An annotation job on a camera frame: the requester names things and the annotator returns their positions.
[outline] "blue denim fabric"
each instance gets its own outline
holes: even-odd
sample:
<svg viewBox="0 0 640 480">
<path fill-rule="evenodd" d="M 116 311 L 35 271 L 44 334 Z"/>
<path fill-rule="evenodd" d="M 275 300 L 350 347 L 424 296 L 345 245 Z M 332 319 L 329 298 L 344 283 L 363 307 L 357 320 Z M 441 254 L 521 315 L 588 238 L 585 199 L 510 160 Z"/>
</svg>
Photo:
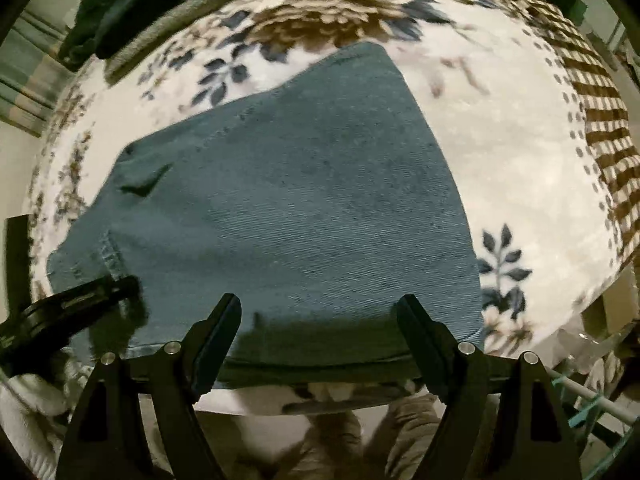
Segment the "blue denim fabric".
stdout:
<svg viewBox="0 0 640 480">
<path fill-rule="evenodd" d="M 150 353 L 237 294 L 242 325 L 218 378 L 227 387 L 417 376 L 392 315 L 409 292 L 456 338 L 480 343 L 462 202 L 373 44 L 127 148 L 49 270 L 56 291 L 107 272 L 140 279 L 138 310 L 124 305 L 74 340 L 85 359 Z"/>
</svg>

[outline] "striped curtain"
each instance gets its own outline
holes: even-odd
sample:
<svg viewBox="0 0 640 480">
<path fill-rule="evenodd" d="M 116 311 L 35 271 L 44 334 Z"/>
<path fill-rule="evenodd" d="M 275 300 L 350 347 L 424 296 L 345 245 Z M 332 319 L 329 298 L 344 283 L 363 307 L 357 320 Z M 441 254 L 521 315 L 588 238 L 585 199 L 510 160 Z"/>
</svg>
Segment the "striped curtain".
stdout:
<svg viewBox="0 0 640 480">
<path fill-rule="evenodd" d="M 64 33 L 25 10 L 0 45 L 0 120 L 40 136 L 72 73 L 56 61 Z"/>
</svg>

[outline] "gingham pattern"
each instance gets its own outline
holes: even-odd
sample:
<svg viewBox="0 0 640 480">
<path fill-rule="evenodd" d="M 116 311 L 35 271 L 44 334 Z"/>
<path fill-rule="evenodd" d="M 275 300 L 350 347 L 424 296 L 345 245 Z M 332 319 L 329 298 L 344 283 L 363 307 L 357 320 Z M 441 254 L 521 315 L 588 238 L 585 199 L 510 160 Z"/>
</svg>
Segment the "gingham pattern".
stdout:
<svg viewBox="0 0 640 480">
<path fill-rule="evenodd" d="M 607 187 L 613 203 L 606 228 L 618 249 L 616 265 L 626 266 L 640 244 L 640 155 L 628 129 L 628 113 L 603 62 L 575 25 L 546 0 L 497 0 L 515 18 L 544 39 L 564 64 L 566 78 L 580 101 L 575 135 L 586 140 L 596 158 L 597 183 Z"/>
</svg>

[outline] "floral blanket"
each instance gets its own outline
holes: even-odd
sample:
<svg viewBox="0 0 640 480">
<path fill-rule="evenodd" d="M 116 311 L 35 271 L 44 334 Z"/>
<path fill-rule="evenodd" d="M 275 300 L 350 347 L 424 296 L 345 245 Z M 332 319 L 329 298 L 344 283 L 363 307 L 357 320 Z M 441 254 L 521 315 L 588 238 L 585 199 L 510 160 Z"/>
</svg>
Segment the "floral blanket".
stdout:
<svg viewBox="0 0 640 480">
<path fill-rule="evenodd" d="M 90 60 L 62 96 L 29 193 L 34 297 L 50 294 L 47 257 L 127 144 L 275 88 L 355 41 L 384 46 L 450 166 L 478 255 L 485 351 L 516 356 L 535 346 L 612 283 L 640 240 L 640 156 L 603 63 L 555 7 L 234 0 L 113 87 L 104 63 Z M 389 402 L 418 387 L 218 390 L 199 407 L 326 411 Z"/>
</svg>

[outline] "silver screw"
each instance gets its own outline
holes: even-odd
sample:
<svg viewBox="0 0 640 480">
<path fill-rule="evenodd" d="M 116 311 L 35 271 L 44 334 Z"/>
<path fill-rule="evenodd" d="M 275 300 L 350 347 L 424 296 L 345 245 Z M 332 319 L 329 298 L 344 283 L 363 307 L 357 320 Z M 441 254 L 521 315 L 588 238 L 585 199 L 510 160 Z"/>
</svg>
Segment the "silver screw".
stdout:
<svg viewBox="0 0 640 480">
<path fill-rule="evenodd" d="M 464 355 L 471 355 L 476 351 L 476 347 L 467 341 L 463 341 L 458 345 L 458 350 L 460 350 Z"/>
<path fill-rule="evenodd" d="M 169 341 L 166 345 L 164 345 L 164 351 L 169 355 L 177 354 L 180 351 L 180 348 L 182 348 L 182 345 L 180 345 L 180 343 L 178 343 L 177 341 Z"/>
<path fill-rule="evenodd" d="M 113 352 L 107 352 L 100 358 L 100 362 L 103 365 L 110 365 L 115 360 L 116 360 L 116 354 L 114 354 Z"/>
<path fill-rule="evenodd" d="M 536 364 L 540 359 L 533 352 L 524 352 L 524 360 L 530 365 Z"/>
</svg>

